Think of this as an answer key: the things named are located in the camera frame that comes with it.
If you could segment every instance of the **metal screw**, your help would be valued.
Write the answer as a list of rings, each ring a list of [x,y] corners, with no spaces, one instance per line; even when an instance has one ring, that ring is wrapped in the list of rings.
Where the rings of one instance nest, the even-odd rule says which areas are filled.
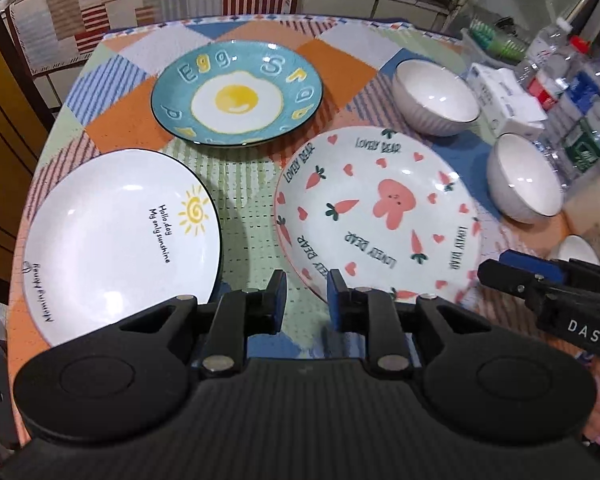
[[[234,360],[228,355],[210,355],[202,361],[203,367],[210,372],[224,372],[235,364]]]
[[[396,354],[383,355],[378,359],[378,366],[388,372],[400,372],[409,367],[409,360]]]

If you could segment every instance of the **pink rabbit plate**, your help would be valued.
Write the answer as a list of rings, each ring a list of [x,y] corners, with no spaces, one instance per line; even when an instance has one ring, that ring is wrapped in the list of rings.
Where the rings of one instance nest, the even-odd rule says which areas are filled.
[[[480,222],[458,174],[394,130],[350,126],[309,140],[274,197],[280,247],[326,300],[326,274],[399,301],[436,294],[458,302],[475,279]]]

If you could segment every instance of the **red bottle cap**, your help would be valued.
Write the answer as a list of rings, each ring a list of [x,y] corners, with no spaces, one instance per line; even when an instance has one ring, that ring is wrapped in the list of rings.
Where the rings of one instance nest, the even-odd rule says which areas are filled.
[[[589,41],[583,40],[580,36],[571,36],[569,43],[571,43],[571,46],[575,48],[578,52],[581,52],[583,54],[589,52]]]

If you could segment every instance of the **tissue box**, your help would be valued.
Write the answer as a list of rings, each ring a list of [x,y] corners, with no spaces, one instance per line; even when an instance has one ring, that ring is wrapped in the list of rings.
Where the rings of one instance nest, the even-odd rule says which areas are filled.
[[[544,132],[544,110],[535,98],[520,88],[511,70],[495,70],[473,63],[466,82],[496,137],[518,134],[533,141]]]

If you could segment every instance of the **egg yolk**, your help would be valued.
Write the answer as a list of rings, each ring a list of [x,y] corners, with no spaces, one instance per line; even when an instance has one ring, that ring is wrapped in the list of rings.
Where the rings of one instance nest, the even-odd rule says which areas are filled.
[[[227,85],[216,94],[216,106],[230,114],[243,114],[258,104],[258,94],[244,85]]]

